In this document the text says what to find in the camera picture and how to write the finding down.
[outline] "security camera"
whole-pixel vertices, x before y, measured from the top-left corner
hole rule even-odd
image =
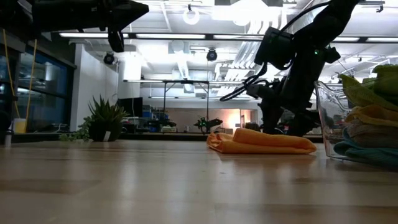
[[[207,61],[209,62],[214,62],[217,60],[217,53],[215,49],[210,49],[209,52],[207,53]]]
[[[107,52],[104,57],[104,63],[107,65],[114,65],[118,62],[118,59],[113,55],[113,52]]]

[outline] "potted plant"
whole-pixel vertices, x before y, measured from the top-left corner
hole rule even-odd
[[[94,99],[94,106],[91,103],[88,107],[91,111],[91,122],[88,127],[88,134],[94,141],[115,141],[118,139],[123,125],[122,119],[127,116],[123,107],[110,105],[108,100],[99,96],[99,103]]]

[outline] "desk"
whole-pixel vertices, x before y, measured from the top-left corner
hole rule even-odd
[[[311,155],[221,155],[204,142],[37,142],[0,149],[2,224],[375,224],[398,174]]]

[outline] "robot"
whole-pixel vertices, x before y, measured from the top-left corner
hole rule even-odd
[[[354,7],[361,0],[331,0],[313,6],[291,20],[282,30],[268,28],[257,51],[254,62],[263,65],[260,72],[249,77],[244,86],[222,97],[227,101],[247,91],[248,95],[261,98],[259,104],[264,120],[264,133],[276,134],[275,127],[284,110],[294,113],[295,118],[287,132],[291,136],[303,136],[320,125],[316,111],[308,111],[309,100],[326,62],[333,63],[340,58],[335,48],[329,47],[345,29]],[[327,6],[313,22],[295,34],[285,32],[299,17],[315,8]],[[291,67],[289,74],[281,81],[260,85],[256,81],[267,72],[271,63],[279,70]]]

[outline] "black cable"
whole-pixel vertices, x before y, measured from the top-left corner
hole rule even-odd
[[[314,10],[314,9],[318,9],[319,7],[323,7],[323,6],[327,6],[330,4],[330,1],[328,2],[324,2],[324,3],[320,3],[317,5],[314,5],[312,7],[309,7],[308,9],[300,12],[297,16],[295,16],[291,21],[289,21],[278,33],[278,35],[281,35],[281,33],[283,33],[287,28],[289,28],[294,22],[296,22],[298,19],[300,19],[302,16],[306,15],[307,13],[309,13],[310,11]],[[225,102],[228,100],[232,100],[233,98],[239,96],[240,94],[242,94],[245,90],[247,90],[247,88],[250,85],[253,85],[254,82],[261,76],[265,75],[267,73],[267,62],[264,62],[264,64],[261,67],[261,70],[259,71],[259,73],[257,75],[252,75],[249,78],[247,78],[244,83],[243,86],[239,87],[238,89],[234,90],[232,93],[228,93],[227,95],[223,96],[220,98],[221,102]]]
[[[223,96],[220,98],[221,102],[225,102],[228,100],[232,100],[233,98],[239,96],[240,94],[242,94],[244,91],[247,90],[247,88],[252,85],[259,77],[263,76],[265,73],[267,73],[267,64],[264,63],[259,71],[259,73],[257,75],[252,75],[249,78],[247,78],[244,82],[243,82],[243,86],[237,88],[236,90],[234,90],[232,93],[228,93],[227,95]]]

